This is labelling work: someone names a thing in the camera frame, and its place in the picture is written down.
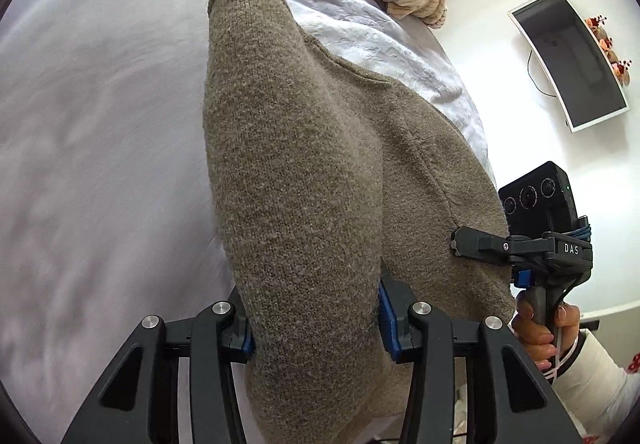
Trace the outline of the white sleeved right forearm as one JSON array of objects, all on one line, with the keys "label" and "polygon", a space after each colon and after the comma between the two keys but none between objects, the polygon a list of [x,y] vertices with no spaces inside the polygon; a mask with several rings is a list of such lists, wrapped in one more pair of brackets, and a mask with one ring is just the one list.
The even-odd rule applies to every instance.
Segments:
[{"label": "white sleeved right forearm", "polygon": [[552,388],[586,443],[639,442],[639,374],[618,367],[589,330],[579,331]]}]

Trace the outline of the person right hand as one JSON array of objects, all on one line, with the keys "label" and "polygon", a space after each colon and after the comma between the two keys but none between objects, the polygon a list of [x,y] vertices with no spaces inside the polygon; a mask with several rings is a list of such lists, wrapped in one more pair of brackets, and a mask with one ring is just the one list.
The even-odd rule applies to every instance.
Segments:
[{"label": "person right hand", "polygon": [[544,325],[534,322],[534,309],[520,292],[516,297],[516,315],[512,319],[511,327],[526,349],[529,357],[541,372],[550,369],[555,357],[567,353],[578,339],[580,309],[577,305],[563,302],[555,312],[555,327],[561,334],[561,345],[553,343],[553,332]]}]

